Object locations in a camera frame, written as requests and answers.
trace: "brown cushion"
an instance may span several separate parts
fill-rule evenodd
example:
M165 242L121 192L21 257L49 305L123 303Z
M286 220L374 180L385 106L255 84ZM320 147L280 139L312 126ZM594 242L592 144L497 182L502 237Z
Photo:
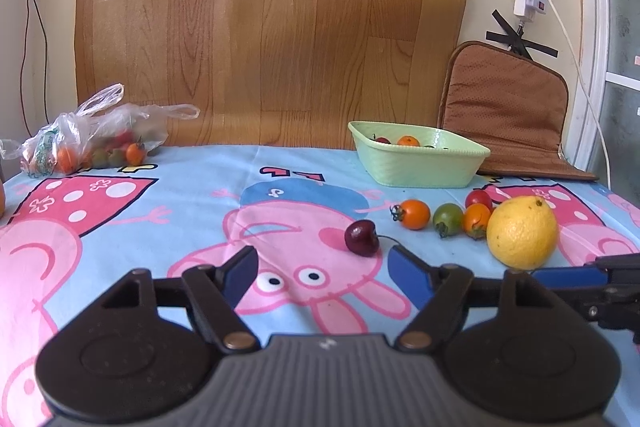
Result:
M484 42L453 53L438 127L491 149L478 173L596 180L562 159L569 102L564 78L540 64Z

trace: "cherry stem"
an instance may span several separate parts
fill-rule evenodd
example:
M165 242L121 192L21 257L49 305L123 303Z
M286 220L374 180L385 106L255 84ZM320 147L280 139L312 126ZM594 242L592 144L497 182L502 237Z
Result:
M394 241L396 243L396 245L399 245L402 247L402 243L400 243L400 241L398 241L397 239L393 238L393 237L389 237L388 235L379 235L378 237L384 237L385 239L391 239L392 241Z

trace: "lemon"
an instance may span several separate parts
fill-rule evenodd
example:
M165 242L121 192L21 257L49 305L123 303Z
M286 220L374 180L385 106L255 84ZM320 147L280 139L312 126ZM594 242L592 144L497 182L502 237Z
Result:
M501 263L518 270L533 270L545 264L556 249L558 222L543 198L520 196L494 210L486 228L486 241Z

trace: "plastic bag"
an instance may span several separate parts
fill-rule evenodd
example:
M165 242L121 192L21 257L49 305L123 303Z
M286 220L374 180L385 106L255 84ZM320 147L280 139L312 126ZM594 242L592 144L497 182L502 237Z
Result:
M126 103L100 116L96 113L122 100L124 86L114 84L93 95L74 112L60 114L24 143L0 140L3 159L20 158L20 167L32 177L79 169L140 165L148 152L165 142L167 118L193 120L193 105Z

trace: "wood-pattern board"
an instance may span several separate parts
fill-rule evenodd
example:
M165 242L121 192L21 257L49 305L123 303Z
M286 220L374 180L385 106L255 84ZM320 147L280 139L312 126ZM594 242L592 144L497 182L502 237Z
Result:
M77 0L79 102L194 103L172 144L351 148L350 120L434 125L466 0Z

